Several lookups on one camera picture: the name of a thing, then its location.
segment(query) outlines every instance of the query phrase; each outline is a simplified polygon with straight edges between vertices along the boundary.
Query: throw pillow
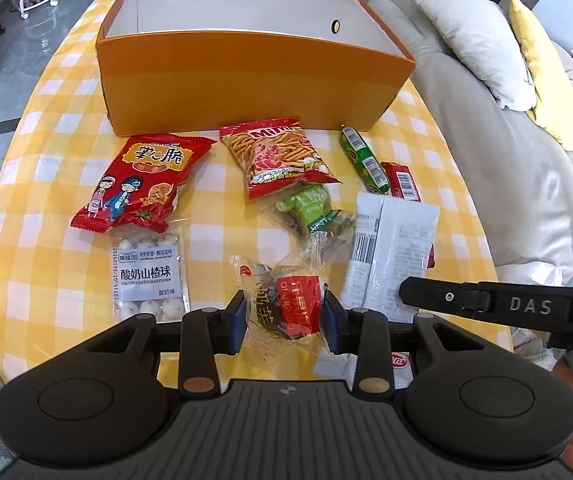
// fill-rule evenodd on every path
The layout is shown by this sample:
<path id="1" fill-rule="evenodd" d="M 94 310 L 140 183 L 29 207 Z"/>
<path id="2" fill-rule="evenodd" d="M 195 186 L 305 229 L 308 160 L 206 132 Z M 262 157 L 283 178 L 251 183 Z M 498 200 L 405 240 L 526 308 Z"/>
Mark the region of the throw pillow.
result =
<path id="1" fill-rule="evenodd" d="M 573 87 L 557 50 L 539 20 L 520 0 L 511 0 L 508 15 L 537 92 L 537 104 L 529 117 L 571 152 Z"/>
<path id="2" fill-rule="evenodd" d="M 489 0 L 415 0 L 500 108 L 535 106 L 535 87 L 502 10 Z"/>

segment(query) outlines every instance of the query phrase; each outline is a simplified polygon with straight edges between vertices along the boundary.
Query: white pillow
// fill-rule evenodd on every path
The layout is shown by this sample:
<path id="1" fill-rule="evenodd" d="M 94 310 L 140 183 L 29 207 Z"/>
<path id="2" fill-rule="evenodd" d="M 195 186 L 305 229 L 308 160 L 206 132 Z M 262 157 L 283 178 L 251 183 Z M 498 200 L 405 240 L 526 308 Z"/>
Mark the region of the white pillow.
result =
<path id="1" fill-rule="evenodd" d="M 484 81 L 499 107 L 525 112 L 535 106 L 535 85 L 520 45 L 490 0 L 415 0 L 455 55 Z"/>

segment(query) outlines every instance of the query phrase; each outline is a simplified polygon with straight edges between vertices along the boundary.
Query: table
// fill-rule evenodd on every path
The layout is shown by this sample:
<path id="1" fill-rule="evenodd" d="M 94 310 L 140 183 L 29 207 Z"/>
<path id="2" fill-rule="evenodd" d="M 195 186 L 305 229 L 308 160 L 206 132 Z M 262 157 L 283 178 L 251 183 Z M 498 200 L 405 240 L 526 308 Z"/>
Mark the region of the table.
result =
<path id="1" fill-rule="evenodd" d="M 112 323 L 109 240 L 69 226 L 125 139 L 106 118 L 94 40 L 114 0 L 95 0 L 44 70 L 0 173 L 0 375 L 10 380 Z M 217 132 L 203 132 L 217 139 Z M 333 206 L 355 209 L 362 184 L 339 148 L 337 132 L 308 131 L 344 184 L 329 186 Z M 365 134 L 380 160 L 411 167 L 424 202 L 441 206 L 436 266 L 429 278 L 494 281 L 484 231 L 444 138 L 410 81 Z M 274 264 L 295 239 L 245 198 L 241 170 L 216 143 L 189 179 L 173 218 L 189 218 L 188 286 L 192 309 L 226 306 L 238 288 L 229 256 Z M 339 293 L 341 276 L 330 280 Z M 458 319 L 478 335 L 511 348 L 504 327 Z M 310 378 L 315 359 L 297 354 L 280 378 Z M 169 356 L 172 364 L 177 357 Z M 245 353 L 219 356 L 223 376 L 252 374 Z M 160 379 L 176 382 L 176 367 Z"/>

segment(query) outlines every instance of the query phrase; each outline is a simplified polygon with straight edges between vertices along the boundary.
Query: red circular logo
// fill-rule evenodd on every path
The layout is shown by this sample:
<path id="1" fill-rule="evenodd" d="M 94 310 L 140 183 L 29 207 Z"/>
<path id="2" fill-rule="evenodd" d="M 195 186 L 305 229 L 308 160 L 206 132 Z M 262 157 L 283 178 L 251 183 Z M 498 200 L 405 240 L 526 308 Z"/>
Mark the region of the red circular logo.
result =
<path id="1" fill-rule="evenodd" d="M 404 368 L 409 364 L 409 358 L 406 357 L 406 355 L 398 354 L 397 352 L 393 352 L 391 354 L 391 361 L 393 362 L 393 368 Z"/>

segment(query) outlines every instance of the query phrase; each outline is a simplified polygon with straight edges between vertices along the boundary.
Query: mimi snack bag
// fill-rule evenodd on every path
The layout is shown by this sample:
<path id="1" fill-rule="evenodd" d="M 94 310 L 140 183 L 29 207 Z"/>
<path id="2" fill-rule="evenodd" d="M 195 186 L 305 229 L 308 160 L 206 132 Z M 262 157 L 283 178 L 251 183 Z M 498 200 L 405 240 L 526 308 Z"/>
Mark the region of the mimi snack bag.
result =
<path id="1" fill-rule="evenodd" d="M 295 182 L 339 182 L 299 124 L 281 117 L 220 128 L 220 139 L 244 171 L 251 200 Z"/>
<path id="2" fill-rule="evenodd" d="M 191 168 L 214 142 L 173 134 L 130 137 L 71 227 L 103 233 L 133 224 L 164 232 L 166 217 L 175 209 Z"/>

